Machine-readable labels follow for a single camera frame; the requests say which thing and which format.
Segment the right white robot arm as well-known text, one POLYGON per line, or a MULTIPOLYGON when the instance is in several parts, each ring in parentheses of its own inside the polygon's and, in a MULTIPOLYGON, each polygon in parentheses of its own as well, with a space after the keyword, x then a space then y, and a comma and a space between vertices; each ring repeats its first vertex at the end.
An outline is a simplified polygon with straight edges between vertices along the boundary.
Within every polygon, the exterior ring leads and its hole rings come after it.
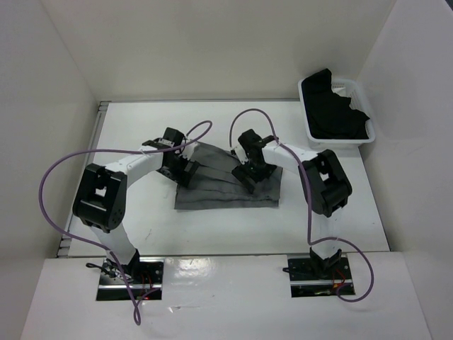
POLYGON ((240 135, 231 153, 239 160, 231 173, 249 193, 277 169, 300 176, 308 205, 310 270, 317 278, 328 277, 342 255, 334 222, 352 195, 352 185, 336 154, 329 149, 301 149, 280 142, 273 135, 261 137, 252 129, 240 135))

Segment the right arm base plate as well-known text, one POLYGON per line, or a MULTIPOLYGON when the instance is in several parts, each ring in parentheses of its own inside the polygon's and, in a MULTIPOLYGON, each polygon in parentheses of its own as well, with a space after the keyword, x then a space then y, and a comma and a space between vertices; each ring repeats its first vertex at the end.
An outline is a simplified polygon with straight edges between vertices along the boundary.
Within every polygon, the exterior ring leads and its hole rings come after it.
POLYGON ((337 289, 341 295, 355 295, 349 261, 344 255, 323 273, 315 272, 309 255, 290 255, 282 271, 289 276, 293 298, 335 296, 337 289))

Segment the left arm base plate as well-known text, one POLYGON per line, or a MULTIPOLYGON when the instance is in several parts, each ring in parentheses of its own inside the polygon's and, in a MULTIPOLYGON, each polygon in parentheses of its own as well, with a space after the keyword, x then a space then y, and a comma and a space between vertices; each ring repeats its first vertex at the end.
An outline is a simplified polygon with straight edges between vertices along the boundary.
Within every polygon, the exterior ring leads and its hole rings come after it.
MULTIPOLYGON (((125 301, 130 295, 120 270, 115 263, 105 259, 101 265, 86 263, 89 269, 100 271, 96 300, 101 302, 125 301)), ((130 275, 124 270, 133 298, 140 300, 160 300, 164 276, 164 262, 151 260, 140 263, 138 273, 130 275)))

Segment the grey pleated skirt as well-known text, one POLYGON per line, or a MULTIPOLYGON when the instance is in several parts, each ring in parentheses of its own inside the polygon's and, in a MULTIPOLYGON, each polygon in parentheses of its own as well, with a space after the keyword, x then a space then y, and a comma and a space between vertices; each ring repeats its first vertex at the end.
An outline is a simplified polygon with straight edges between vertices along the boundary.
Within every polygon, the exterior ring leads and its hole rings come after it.
POLYGON ((210 210, 227 208, 276 208, 280 201, 282 169, 257 183, 249 193, 231 171, 240 164, 229 152, 201 142, 193 154, 200 163, 187 188, 176 190, 176 210, 210 210))

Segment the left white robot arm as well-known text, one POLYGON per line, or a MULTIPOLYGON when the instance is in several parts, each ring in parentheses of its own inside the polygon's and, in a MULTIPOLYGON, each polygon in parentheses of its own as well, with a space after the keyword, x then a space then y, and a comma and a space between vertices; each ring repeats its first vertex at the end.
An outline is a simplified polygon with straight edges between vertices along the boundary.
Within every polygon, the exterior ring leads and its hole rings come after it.
POLYGON ((188 186, 199 163, 191 159, 198 146, 173 128, 164 136, 142 143, 136 154, 106 165, 89 164, 82 175, 73 214, 88 226, 106 247, 115 274, 125 283, 135 282, 141 271, 139 251, 129 240, 122 223, 127 189, 151 172, 158 172, 179 186, 188 186))

